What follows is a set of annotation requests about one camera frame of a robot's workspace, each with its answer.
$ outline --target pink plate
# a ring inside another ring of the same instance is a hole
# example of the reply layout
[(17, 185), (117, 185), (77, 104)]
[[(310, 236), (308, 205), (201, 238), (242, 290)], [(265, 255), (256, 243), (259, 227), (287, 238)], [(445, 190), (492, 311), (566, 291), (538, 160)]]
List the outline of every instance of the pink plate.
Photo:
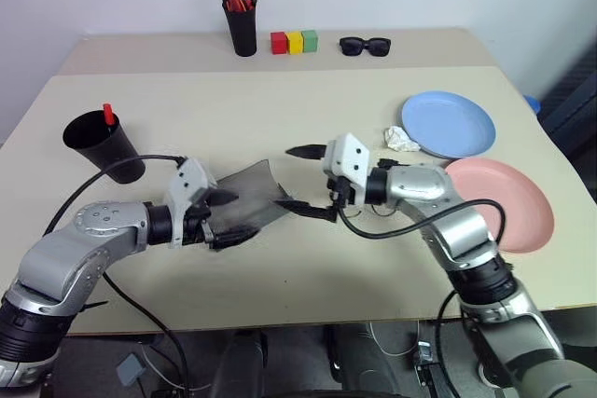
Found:
[[(507, 223), (500, 250), (527, 253), (547, 244), (553, 234), (553, 212), (543, 192), (524, 174), (488, 158), (462, 158), (446, 172), (464, 199), (493, 199), (502, 204)], [(495, 236), (499, 213), (489, 205), (477, 209)]]

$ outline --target crumpled paper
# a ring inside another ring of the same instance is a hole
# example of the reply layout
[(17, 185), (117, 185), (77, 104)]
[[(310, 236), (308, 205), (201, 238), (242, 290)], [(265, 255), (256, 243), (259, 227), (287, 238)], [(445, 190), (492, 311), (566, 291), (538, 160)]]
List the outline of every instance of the crumpled paper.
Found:
[(399, 126), (391, 126), (383, 132), (388, 148), (395, 151), (419, 151), (421, 147), (413, 142), (405, 130)]

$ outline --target beige table surface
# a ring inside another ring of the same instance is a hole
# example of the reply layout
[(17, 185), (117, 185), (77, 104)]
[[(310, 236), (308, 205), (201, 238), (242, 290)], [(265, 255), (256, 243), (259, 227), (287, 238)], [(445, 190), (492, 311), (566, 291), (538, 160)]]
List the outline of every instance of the beige table surface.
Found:
[[(345, 34), (320, 34), (320, 51), (298, 56), (272, 56), (263, 39), (261, 51), (247, 59), (233, 56), (228, 39), (219, 34), (82, 41), (0, 149), (0, 287), (8, 287), (21, 257), (62, 201), (95, 173), (62, 144), (62, 130), (104, 102), (113, 104), (142, 154), (199, 157), (216, 177), (268, 158), (289, 193), (324, 205), (320, 164), (286, 156), (286, 148), (325, 143), (351, 131), (373, 158), (445, 164), (425, 153), (382, 148), (383, 129), (396, 122), (410, 95), (444, 89), (465, 95), (491, 115), (497, 140), (484, 156), (524, 172), (553, 208), (555, 233), (543, 249), (505, 255), (538, 307), (597, 302), (597, 209), (479, 42), (462, 30), (383, 32), (393, 38), (391, 58), (349, 59), (335, 47)], [(147, 166), (134, 185), (98, 182), (68, 218), (99, 199), (160, 201), (174, 165), (148, 161)], [(380, 231), (408, 223), (368, 211), (354, 221)], [(429, 318), (451, 289), (416, 233), (363, 240), (342, 224), (295, 215), (219, 254), (200, 245), (178, 251), (151, 247), (118, 262), (110, 274), (175, 329)], [(102, 281), (91, 298), (100, 299), (110, 304), (80, 315), (72, 333), (155, 330)]]

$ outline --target red block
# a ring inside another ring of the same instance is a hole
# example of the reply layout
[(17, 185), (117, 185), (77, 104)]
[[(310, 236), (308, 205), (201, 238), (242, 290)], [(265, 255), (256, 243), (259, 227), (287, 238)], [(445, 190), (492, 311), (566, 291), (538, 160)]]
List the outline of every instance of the red block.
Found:
[(276, 32), (271, 33), (271, 53), (274, 55), (283, 55), (286, 54), (288, 50), (288, 39), (286, 38), (286, 33), (284, 32)]

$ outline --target black cup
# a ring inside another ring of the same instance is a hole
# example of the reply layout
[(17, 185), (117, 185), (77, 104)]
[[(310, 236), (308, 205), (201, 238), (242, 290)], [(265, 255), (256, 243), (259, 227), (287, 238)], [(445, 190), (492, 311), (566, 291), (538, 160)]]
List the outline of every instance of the black cup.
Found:
[[(116, 124), (108, 127), (104, 111), (83, 114), (68, 124), (62, 140), (101, 170), (124, 158), (138, 156), (116, 114), (114, 119)], [(146, 165), (142, 160), (132, 160), (111, 170), (108, 176), (119, 184), (130, 184), (143, 176), (145, 171)]]
[(228, 20), (230, 36), (234, 51), (239, 56), (252, 56), (257, 51), (257, 33), (255, 26), (255, 10), (257, 0), (253, 1), (253, 8), (242, 13), (228, 11), (226, 5), (222, 5)]

